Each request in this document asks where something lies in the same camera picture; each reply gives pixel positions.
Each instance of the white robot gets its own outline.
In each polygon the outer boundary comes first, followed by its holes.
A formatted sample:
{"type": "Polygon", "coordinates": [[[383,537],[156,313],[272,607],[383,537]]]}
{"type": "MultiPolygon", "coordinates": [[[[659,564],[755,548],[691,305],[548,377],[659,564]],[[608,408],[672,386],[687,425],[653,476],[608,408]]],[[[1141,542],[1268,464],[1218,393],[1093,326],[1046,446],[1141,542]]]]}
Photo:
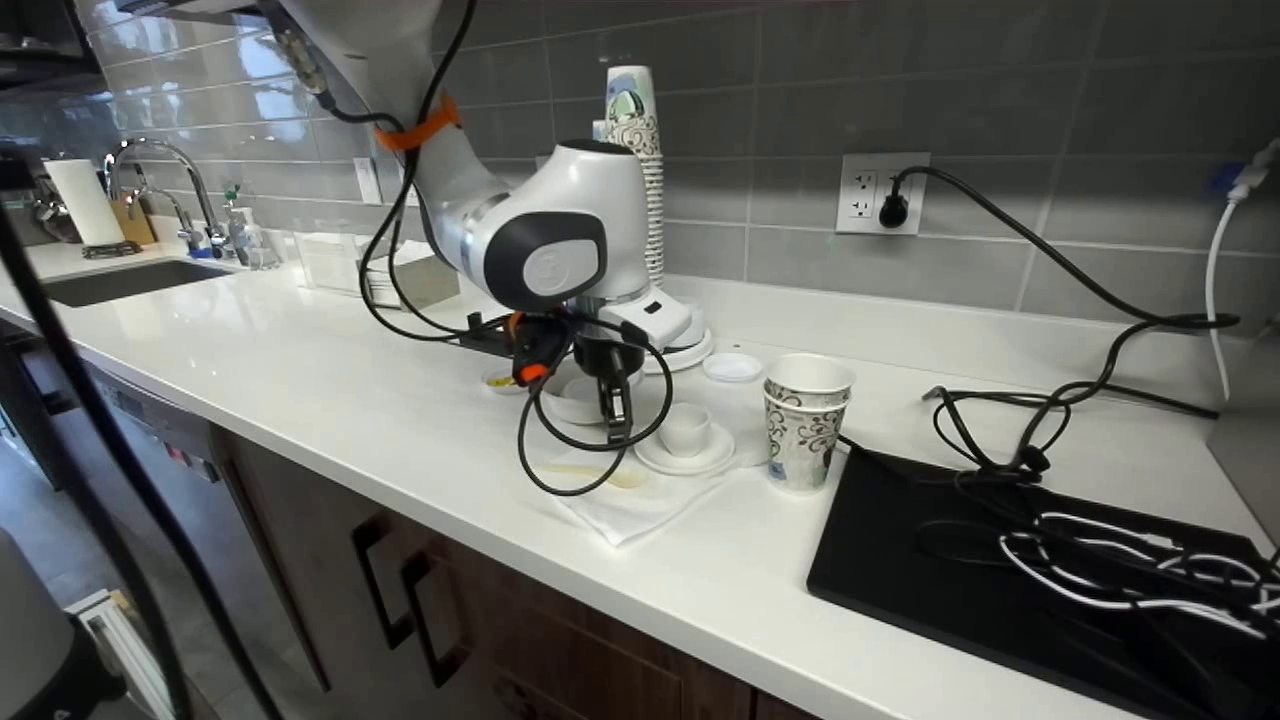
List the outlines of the white robot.
{"type": "MultiPolygon", "coordinates": [[[[416,129],[440,0],[279,2],[368,113],[416,129]]],[[[672,354],[708,349],[700,317],[644,272],[644,181],[628,148],[557,145],[538,176],[506,188],[450,122],[421,148],[416,188],[438,252],[502,305],[633,324],[672,354]]]]}

